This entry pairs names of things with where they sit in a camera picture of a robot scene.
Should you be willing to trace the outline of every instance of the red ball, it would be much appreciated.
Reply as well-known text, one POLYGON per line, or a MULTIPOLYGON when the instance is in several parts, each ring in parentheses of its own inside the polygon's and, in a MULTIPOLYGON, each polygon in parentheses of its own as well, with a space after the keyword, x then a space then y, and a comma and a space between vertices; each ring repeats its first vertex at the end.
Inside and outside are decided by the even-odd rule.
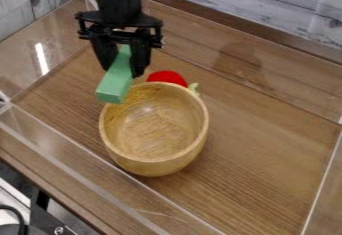
POLYGON ((184 78, 173 71, 157 71, 152 73, 147 79, 147 82, 168 82, 187 88, 184 78))

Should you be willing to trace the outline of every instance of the robotic arm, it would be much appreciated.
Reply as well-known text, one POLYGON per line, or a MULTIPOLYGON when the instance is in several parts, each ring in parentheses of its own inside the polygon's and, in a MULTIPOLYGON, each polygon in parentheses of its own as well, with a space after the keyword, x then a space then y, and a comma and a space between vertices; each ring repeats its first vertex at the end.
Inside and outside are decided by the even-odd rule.
POLYGON ((115 66, 117 44, 129 47, 132 78, 144 74, 151 49, 161 48, 163 22, 141 12, 141 0, 97 0, 99 11, 78 12, 78 37, 89 40, 100 65, 107 71, 115 66), (123 31, 133 27, 133 32, 123 31))

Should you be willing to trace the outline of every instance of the green sponge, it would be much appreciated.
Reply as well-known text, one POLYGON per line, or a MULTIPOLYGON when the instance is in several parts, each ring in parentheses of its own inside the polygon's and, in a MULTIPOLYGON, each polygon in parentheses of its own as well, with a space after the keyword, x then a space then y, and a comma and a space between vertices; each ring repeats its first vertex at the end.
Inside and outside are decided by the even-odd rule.
POLYGON ((124 45, 97 86, 99 101, 115 104, 123 102, 133 82, 129 59, 131 49, 128 45, 124 45))

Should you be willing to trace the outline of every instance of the black cable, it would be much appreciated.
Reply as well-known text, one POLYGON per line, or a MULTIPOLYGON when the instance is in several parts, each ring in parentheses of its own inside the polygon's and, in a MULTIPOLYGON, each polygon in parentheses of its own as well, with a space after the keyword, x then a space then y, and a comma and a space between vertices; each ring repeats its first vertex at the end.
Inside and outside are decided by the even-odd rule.
POLYGON ((17 216, 17 220, 18 220, 18 232, 17 235, 25 235, 26 231, 25 231, 25 223, 24 223, 24 218, 21 213, 10 206, 6 205, 0 205, 0 210, 9 210, 10 212, 14 213, 14 215, 17 216))

